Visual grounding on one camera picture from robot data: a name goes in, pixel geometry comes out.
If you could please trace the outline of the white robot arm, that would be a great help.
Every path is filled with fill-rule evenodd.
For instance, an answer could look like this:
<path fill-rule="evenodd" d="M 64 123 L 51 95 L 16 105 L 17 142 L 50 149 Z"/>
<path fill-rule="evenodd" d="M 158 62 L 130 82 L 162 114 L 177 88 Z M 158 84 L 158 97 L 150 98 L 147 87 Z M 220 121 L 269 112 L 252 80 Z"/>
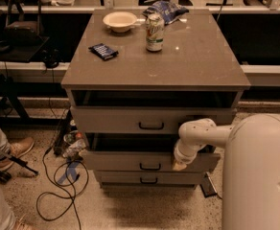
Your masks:
<path fill-rule="evenodd" d="M 280 230 L 280 114 L 256 114 L 228 126 L 199 119 L 182 124 L 178 135 L 176 171 L 207 145 L 224 149 L 222 230 Z"/>

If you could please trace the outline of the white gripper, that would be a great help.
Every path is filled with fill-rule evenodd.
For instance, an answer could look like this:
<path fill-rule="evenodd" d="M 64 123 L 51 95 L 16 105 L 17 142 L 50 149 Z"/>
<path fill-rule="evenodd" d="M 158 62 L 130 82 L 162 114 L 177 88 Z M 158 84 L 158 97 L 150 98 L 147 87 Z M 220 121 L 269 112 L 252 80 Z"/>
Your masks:
<path fill-rule="evenodd" d="M 181 139 L 175 143 L 174 157 L 175 161 L 172 165 L 172 170 L 176 172 L 183 171 L 197 157 L 199 150 L 198 145 L 186 145 Z"/>

